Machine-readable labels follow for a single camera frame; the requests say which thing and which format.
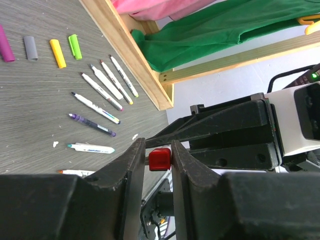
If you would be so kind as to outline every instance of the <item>magenta marker cap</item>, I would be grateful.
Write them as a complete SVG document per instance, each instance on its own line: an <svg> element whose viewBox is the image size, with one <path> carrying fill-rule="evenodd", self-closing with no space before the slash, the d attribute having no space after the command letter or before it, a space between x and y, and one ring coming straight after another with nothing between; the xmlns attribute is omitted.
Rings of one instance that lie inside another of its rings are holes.
<svg viewBox="0 0 320 240"><path fill-rule="evenodd" d="M0 24L0 54L2 55L3 60L8 62L13 62L15 60L14 53L11 50L8 39L5 34L5 30Z"/></svg>

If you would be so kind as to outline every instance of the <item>wooden shelf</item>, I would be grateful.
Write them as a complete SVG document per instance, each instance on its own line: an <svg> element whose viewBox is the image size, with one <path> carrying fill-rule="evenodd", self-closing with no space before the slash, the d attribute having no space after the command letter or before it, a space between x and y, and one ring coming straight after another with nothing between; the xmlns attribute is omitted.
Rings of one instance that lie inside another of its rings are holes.
<svg viewBox="0 0 320 240"><path fill-rule="evenodd" d="M177 71L169 70L159 73L151 69L130 34L132 29L141 30L145 34L156 33L159 31L156 22L137 21L128 15L120 16L111 0L79 1L158 110L173 107L175 83L320 46L319 31L311 35L280 41Z"/></svg>
<svg viewBox="0 0 320 240"><path fill-rule="evenodd" d="M136 21L129 15L119 15L110 0L79 0L95 24L108 39L132 75L158 110L174 106L174 85L162 86L160 74L149 66L132 38L130 31L138 29L151 34L159 31L156 22Z"/></svg>

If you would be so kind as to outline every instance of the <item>red cube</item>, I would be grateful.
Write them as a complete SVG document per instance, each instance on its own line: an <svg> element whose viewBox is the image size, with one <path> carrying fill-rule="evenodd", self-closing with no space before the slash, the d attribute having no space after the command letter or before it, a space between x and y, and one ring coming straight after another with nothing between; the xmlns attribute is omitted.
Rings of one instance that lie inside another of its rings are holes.
<svg viewBox="0 0 320 240"><path fill-rule="evenodd" d="M171 168L170 148L156 148L149 154L150 171L167 171Z"/></svg>

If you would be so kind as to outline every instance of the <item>white marker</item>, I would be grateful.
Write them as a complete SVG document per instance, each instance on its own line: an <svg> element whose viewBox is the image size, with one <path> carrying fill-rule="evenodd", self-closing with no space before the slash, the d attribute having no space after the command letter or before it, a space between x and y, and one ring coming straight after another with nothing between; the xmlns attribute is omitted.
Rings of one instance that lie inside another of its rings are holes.
<svg viewBox="0 0 320 240"><path fill-rule="evenodd" d="M98 85L95 81L91 79L87 74L81 72L81 76L88 84L91 85L98 93L100 93L112 106L114 106L119 111L123 111L124 108L112 97L110 96L102 87Z"/></svg>
<svg viewBox="0 0 320 240"><path fill-rule="evenodd" d="M58 173L78 175L79 177L85 178L91 174L94 174L95 171L67 169L67 170L59 170Z"/></svg>
<svg viewBox="0 0 320 240"><path fill-rule="evenodd" d="M76 99L78 99L80 102L82 102L87 107L95 110L98 114L101 114L105 118L109 119L111 122L114 122L115 124L120 124L120 120L116 118L115 116L111 115L107 111L103 110L101 107L98 107L95 105L92 101L86 99L84 96L81 96L79 94L76 94L75 92L71 92L73 96L75 96Z"/></svg>
<svg viewBox="0 0 320 240"><path fill-rule="evenodd" d="M107 89L116 97L116 99L121 100L124 98L122 94L116 89L116 87L109 81L109 79L95 66L90 64L90 68L93 70L94 75L106 86Z"/></svg>
<svg viewBox="0 0 320 240"><path fill-rule="evenodd" d="M86 143L76 142L75 144L68 144L68 148L72 148L80 152L112 154L115 150L110 146L91 145Z"/></svg>
<svg viewBox="0 0 320 240"><path fill-rule="evenodd" d="M128 93L124 90L124 88L121 86L120 82L118 81L118 79L116 78L116 76L114 75L114 73L110 70L110 68L107 66L107 64L105 64L101 59L100 59L100 63L103 67L103 69L105 70L106 74L109 76L109 78L111 79L111 81L114 83L114 85L118 88L118 90L120 91L120 93L122 93L122 95L124 96L125 100L130 104L134 104L134 102L132 101L131 97L129 97Z"/></svg>
<svg viewBox="0 0 320 240"><path fill-rule="evenodd" d="M129 80L128 76L126 75L125 71L121 68L121 66L119 65L117 60L111 55L109 55L109 57L110 57L113 65L115 66L115 68L117 69L117 71L119 72L119 74L121 75L123 80L125 81L125 83L128 85L128 87L131 90L131 92L133 93L133 95L136 98L139 97L139 94L138 94L137 90L135 89L135 87L133 86L132 82Z"/></svg>

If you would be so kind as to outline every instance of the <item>yellow object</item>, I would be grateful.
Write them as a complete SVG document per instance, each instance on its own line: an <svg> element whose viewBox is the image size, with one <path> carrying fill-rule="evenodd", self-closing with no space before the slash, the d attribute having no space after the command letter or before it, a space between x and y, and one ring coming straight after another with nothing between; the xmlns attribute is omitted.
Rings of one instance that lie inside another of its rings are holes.
<svg viewBox="0 0 320 240"><path fill-rule="evenodd" d="M301 25L309 25L308 27L306 27L306 29L304 31L305 35L309 35L309 34L312 34L316 31L320 30L320 21L317 21L317 22L310 21L310 20L315 20L315 19L320 20L320 14L303 16L303 17L299 17L297 19Z"/></svg>
<svg viewBox="0 0 320 240"><path fill-rule="evenodd" d="M51 39L50 45L55 56L56 63L60 69L63 69L67 66L64 55L62 53L60 43L57 39Z"/></svg>

